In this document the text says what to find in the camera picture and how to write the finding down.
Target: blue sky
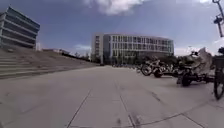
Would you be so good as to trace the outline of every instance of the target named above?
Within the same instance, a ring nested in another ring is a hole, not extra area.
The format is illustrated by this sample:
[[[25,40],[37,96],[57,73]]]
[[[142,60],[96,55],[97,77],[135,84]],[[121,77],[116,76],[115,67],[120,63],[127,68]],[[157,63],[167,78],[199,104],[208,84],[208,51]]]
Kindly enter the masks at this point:
[[[219,13],[211,0],[1,0],[41,25],[38,42],[45,48],[82,52],[95,32],[162,36],[174,40],[176,54],[188,46],[215,52],[223,45]]]

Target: modern building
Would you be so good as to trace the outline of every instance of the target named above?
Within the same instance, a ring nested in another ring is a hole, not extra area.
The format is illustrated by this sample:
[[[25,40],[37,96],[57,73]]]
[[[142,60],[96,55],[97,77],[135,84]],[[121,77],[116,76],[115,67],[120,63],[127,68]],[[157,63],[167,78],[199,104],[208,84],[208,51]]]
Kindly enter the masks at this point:
[[[11,7],[0,13],[0,45],[35,48],[39,30],[39,24]]]
[[[112,57],[163,57],[174,55],[173,40],[163,37],[95,34],[92,39],[92,55],[106,60]]]

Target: rooftop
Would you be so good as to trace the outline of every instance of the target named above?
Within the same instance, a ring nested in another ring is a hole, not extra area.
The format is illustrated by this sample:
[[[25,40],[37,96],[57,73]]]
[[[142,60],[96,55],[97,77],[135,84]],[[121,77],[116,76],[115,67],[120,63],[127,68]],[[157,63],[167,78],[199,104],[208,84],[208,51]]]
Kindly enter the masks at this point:
[[[37,27],[40,27],[40,25],[39,25],[37,22],[35,22],[34,20],[30,19],[28,16],[22,14],[21,12],[19,12],[19,11],[13,9],[13,8],[10,7],[10,6],[8,7],[8,9],[7,9],[6,12],[8,12],[9,10],[12,10],[13,12],[15,12],[15,13],[17,13],[18,15],[20,15],[21,17],[23,17],[24,19],[26,19],[26,20],[32,22],[32,23],[35,24]]]
[[[138,37],[147,37],[147,38],[157,38],[157,39],[165,39],[165,40],[170,40],[173,41],[172,39],[166,38],[166,37],[159,37],[159,36],[146,36],[146,35],[141,35],[141,34],[121,34],[121,33],[104,33],[103,35],[121,35],[121,36],[138,36]]]

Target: street lamp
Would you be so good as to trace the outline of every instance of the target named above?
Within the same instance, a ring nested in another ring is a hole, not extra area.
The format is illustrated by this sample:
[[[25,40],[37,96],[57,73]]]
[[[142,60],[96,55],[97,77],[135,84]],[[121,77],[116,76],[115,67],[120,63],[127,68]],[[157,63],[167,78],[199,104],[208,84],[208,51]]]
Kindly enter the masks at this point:
[[[224,13],[223,13],[223,10],[222,10],[222,6],[220,4],[220,0],[212,0],[213,3],[216,3],[219,7],[219,10],[221,12],[221,16],[222,16],[222,19],[224,19]]]
[[[221,27],[222,21],[223,21],[223,19],[220,16],[216,16],[216,19],[214,20],[214,24],[218,25],[220,37],[224,37],[223,32],[222,32],[222,27]]]

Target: concrete pavement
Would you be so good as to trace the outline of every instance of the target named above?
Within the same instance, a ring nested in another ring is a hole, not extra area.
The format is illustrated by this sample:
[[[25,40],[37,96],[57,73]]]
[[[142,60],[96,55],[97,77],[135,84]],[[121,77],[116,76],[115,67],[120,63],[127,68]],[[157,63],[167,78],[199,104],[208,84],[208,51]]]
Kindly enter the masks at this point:
[[[212,84],[94,67],[0,81],[5,128],[223,128]]]

